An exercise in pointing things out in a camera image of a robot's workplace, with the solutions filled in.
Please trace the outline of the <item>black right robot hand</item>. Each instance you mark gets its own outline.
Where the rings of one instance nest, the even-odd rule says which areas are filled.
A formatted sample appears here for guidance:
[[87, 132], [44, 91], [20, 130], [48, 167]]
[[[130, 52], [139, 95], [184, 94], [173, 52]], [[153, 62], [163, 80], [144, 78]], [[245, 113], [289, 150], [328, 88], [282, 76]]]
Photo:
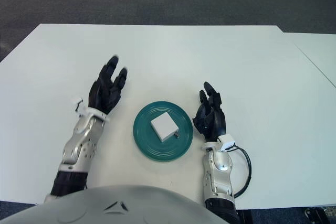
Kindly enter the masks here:
[[204, 135], [206, 142], [216, 142], [219, 136], [226, 134], [221, 95], [208, 82], [204, 82], [204, 90], [199, 91], [199, 100], [201, 105], [193, 118], [193, 124]]

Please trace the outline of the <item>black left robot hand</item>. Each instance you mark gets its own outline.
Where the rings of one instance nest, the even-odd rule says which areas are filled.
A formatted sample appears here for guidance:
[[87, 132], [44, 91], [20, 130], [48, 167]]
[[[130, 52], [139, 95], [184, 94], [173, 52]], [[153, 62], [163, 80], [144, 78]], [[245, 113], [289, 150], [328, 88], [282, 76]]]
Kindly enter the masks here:
[[118, 64], [119, 57], [114, 55], [101, 69], [97, 80], [93, 83], [89, 96], [88, 106], [104, 114], [109, 114], [121, 98], [128, 71], [121, 69], [114, 81], [112, 75]]

